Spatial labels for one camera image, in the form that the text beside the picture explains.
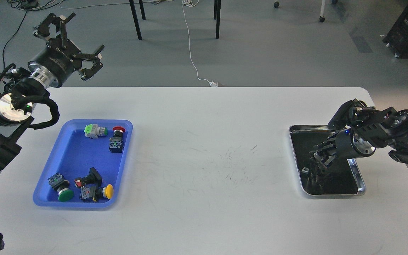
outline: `black cable wire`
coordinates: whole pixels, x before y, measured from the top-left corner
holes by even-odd
[[[15,31],[15,33],[13,34],[12,37],[10,37],[10,39],[6,42],[6,44],[4,45],[3,48],[3,68],[5,68],[5,60],[4,60],[4,51],[5,51],[5,47],[7,46],[7,44],[10,42],[10,40],[18,33],[18,30],[20,30],[21,24],[23,24],[24,18],[26,18],[26,14],[28,14],[28,11],[26,10],[26,12],[24,13],[23,19],[20,22],[20,25],[17,28],[17,31]]]

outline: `white cable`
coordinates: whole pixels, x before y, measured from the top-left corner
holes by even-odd
[[[187,30],[188,30],[188,50],[190,51],[190,60],[191,60],[191,64],[193,64],[194,69],[196,70],[196,76],[198,77],[198,80],[206,80],[209,84],[211,84],[211,82],[209,82],[208,79],[201,79],[199,78],[199,74],[198,74],[198,69],[196,68],[196,66],[193,63],[193,60],[191,59],[191,42],[190,42],[190,28],[188,28],[188,23],[187,23],[187,18],[185,17],[185,9],[183,8],[185,5],[182,5],[182,11],[183,11],[183,19],[185,20],[185,24],[187,25]]]
[[[43,5],[43,6],[39,6],[39,7],[35,7],[35,8],[31,8],[31,10],[38,10],[41,9],[47,5],[52,5],[56,0],[50,0],[49,2],[47,2],[47,4]]]
[[[174,0],[151,0],[150,3],[152,3],[152,5],[157,5],[161,2],[172,2]]]
[[[199,0],[193,4],[192,0],[182,0],[182,5],[186,5],[187,7],[195,7],[199,3]]]

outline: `metal tray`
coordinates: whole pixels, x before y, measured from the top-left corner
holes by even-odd
[[[366,191],[363,178],[354,159],[338,158],[329,169],[337,170],[338,178],[330,179],[324,189],[316,192],[307,187],[308,176],[301,173],[307,166],[309,151],[323,142],[332,131],[322,125],[294,125],[289,128],[290,143],[293,147],[301,189],[313,198],[348,198],[363,195]]]

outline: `black cable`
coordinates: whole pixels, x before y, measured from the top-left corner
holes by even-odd
[[[31,124],[29,126],[30,129],[45,129],[49,126],[53,126],[58,122],[60,119],[60,113],[58,110],[58,105],[56,104],[55,101],[48,97],[42,97],[42,96],[27,96],[27,97],[22,97],[18,100],[18,102],[14,105],[15,109],[21,109],[24,105],[28,103],[42,103],[47,105],[50,108],[50,114],[51,114],[51,120],[38,123],[38,124]]]
[[[18,33],[18,30],[20,30],[21,24],[23,24],[24,18],[26,18],[26,14],[28,14],[28,11],[27,11],[27,10],[26,10],[26,12],[24,13],[23,19],[21,20],[20,25],[19,25],[18,28],[17,28],[17,31],[15,31],[15,33],[13,34],[13,36],[10,37],[10,39],[9,39],[9,40],[6,42],[6,44],[4,45],[4,48],[3,48],[3,68],[5,67],[5,60],[4,60],[5,47],[6,47],[7,44],[10,42],[10,40]]]
[[[1,83],[2,79],[4,78],[5,74],[9,71],[9,69],[15,68],[15,67],[16,67],[16,65],[14,63],[12,63],[12,64],[8,65],[6,68],[4,68],[4,70],[0,74],[0,83]]]

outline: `electrical cord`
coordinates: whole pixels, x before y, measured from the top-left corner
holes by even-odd
[[[21,24],[23,24],[24,18],[26,18],[26,14],[28,14],[28,10],[26,10],[26,12],[24,13],[23,19],[20,22],[20,25],[17,28],[17,31],[15,31],[15,33],[13,34],[12,37],[10,37],[10,39],[6,42],[6,44],[4,45],[3,48],[3,68],[5,68],[5,59],[4,59],[4,52],[5,52],[5,47],[7,46],[7,44],[10,42],[10,40],[15,37],[15,35],[18,33],[18,30],[20,30]]]
[[[186,5],[187,7],[195,7],[199,3],[199,0],[193,4],[192,0],[182,0],[182,5]]]
[[[190,52],[190,60],[191,60],[191,64],[194,66],[194,69],[196,70],[196,76],[198,77],[198,80],[205,80],[205,81],[207,81],[207,82],[209,83],[209,85],[212,85],[212,83],[211,83],[211,82],[209,82],[209,80],[208,80],[208,79],[199,78],[198,69],[197,69],[197,68],[196,68],[196,66],[194,65],[194,63],[193,63],[193,59],[191,59],[191,40],[190,40],[190,28],[188,27],[187,18],[186,18],[186,16],[185,16],[185,9],[184,9],[184,6],[189,6],[189,5],[183,4],[183,5],[182,5],[182,11],[183,11],[183,19],[185,20],[185,25],[187,26],[187,30],[188,30],[188,50],[189,50],[189,52]]]
[[[50,0],[48,1],[45,5],[39,6],[39,7],[34,7],[34,8],[23,8],[23,0],[7,0],[7,3],[10,4],[10,7],[13,9],[18,9],[18,10],[27,10],[27,11],[39,11],[39,10],[46,10],[48,8],[51,8],[53,6],[58,5],[59,3],[55,3],[56,0]]]

